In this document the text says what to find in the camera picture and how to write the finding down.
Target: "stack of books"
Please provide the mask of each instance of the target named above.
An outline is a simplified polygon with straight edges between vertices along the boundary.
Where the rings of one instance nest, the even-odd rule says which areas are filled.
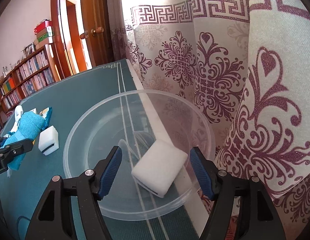
[[[24,79],[47,65],[48,61],[45,57],[44,51],[42,51],[16,70],[19,82],[23,81]]]
[[[50,69],[46,69],[25,81],[21,85],[21,90],[27,97],[52,83],[54,83],[53,76],[50,72]]]
[[[15,84],[13,82],[13,79],[11,76],[7,79],[5,83],[0,87],[1,94],[4,96],[7,94],[10,90],[14,89]]]
[[[54,37],[54,28],[52,27],[52,21],[43,20],[39,23],[34,29],[37,39],[35,39],[34,44],[36,49],[41,48],[42,46],[53,43],[55,41]]]
[[[16,105],[21,101],[21,97],[17,90],[12,91],[8,96],[4,98],[4,103],[7,109],[11,108],[12,106]]]

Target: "bookshelf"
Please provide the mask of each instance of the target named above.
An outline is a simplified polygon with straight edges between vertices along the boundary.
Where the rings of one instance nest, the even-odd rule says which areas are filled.
[[[23,59],[0,83],[0,104],[5,113],[21,100],[59,81],[49,44]]]

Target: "red box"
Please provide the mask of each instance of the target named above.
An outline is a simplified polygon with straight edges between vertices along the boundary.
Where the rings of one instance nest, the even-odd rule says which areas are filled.
[[[34,32],[35,32],[35,35],[42,31],[44,28],[48,27],[48,26],[52,26],[53,25],[53,22],[50,21],[50,20],[43,20],[41,23],[39,23],[36,28],[34,29]]]

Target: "clear plastic bowl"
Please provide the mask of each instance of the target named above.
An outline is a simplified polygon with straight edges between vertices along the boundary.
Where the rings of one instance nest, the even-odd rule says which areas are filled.
[[[135,183],[132,167],[159,138],[187,154],[198,146],[207,159],[214,159],[211,125],[196,106],[174,94],[136,90],[109,97],[80,117],[64,148],[65,175],[76,177],[93,169],[113,146],[119,146],[122,163],[109,194],[99,201],[101,213],[119,220],[165,215],[182,206],[199,184],[189,158],[164,198]]]

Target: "white sponge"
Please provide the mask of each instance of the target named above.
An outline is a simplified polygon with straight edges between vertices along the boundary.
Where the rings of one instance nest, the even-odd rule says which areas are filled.
[[[188,155],[162,140],[156,140],[131,171],[136,182],[163,198]]]
[[[40,133],[38,148],[44,155],[59,149],[58,132],[54,126],[50,126]]]

